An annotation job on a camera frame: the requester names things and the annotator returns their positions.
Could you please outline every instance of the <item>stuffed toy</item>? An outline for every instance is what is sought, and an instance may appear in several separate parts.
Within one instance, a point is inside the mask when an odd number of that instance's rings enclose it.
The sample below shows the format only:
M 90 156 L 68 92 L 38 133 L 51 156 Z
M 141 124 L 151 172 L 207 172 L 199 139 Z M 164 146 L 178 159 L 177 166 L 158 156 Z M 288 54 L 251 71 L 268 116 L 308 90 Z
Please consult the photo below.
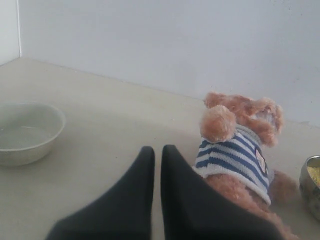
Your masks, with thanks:
M 200 123 L 201 145 L 193 169 L 217 192 L 272 222 L 285 240 L 298 240 L 271 202 L 285 203 L 298 188 L 285 173 L 271 169 L 262 149 L 273 147 L 284 125 L 282 108 L 269 98 L 210 92 Z

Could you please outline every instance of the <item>floor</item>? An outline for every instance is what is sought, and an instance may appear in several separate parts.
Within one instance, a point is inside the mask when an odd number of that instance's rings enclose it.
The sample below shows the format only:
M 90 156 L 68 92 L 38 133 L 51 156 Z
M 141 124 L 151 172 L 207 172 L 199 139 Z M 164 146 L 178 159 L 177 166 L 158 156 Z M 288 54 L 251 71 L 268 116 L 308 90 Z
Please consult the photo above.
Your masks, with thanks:
M 193 163 L 202 101 L 23 58 L 0 67 L 0 85 L 0 102 L 50 103 L 67 117 L 48 157 L 0 167 L 1 240 L 43 240 L 55 221 L 110 188 L 145 145 L 156 152 L 153 239 L 164 239 L 161 150 L 174 144 Z M 298 180 L 306 158 L 320 154 L 319 140 L 319 128 L 287 122 L 278 146 L 265 156 L 271 166 Z M 320 223 L 299 195 L 274 209 L 301 239 L 319 239 Z

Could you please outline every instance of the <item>blue and white striped sweater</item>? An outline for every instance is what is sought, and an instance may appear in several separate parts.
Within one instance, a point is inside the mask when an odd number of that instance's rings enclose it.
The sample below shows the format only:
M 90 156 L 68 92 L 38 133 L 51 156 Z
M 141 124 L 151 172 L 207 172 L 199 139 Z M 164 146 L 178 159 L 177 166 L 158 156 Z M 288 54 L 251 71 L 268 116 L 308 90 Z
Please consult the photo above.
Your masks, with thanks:
M 268 190 L 274 172 L 268 169 L 260 145 L 260 138 L 253 131 L 237 125 L 231 140 L 211 143 L 202 138 L 193 169 L 203 178 L 216 174 L 234 176 L 270 205 Z

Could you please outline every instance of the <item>bowl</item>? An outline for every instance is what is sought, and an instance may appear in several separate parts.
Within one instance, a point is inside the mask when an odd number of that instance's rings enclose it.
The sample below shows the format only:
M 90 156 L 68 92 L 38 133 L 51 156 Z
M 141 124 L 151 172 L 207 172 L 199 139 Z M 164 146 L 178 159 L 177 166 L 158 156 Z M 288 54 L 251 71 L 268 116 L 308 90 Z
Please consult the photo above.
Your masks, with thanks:
M 65 124 L 63 112 L 51 105 L 0 104 L 0 165 L 20 166 L 42 159 Z
M 299 178 L 299 189 L 303 201 L 312 215 L 320 221 L 320 184 L 313 180 L 308 168 L 320 168 L 320 156 L 312 156 L 305 161 Z

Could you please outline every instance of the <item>dog food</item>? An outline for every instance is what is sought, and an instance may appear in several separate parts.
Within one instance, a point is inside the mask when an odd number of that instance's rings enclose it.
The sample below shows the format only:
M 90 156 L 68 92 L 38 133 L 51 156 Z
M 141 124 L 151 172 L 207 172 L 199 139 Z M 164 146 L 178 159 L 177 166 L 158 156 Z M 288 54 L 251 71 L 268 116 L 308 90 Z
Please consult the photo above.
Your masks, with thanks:
M 312 180 L 320 187 L 320 167 L 306 167 Z

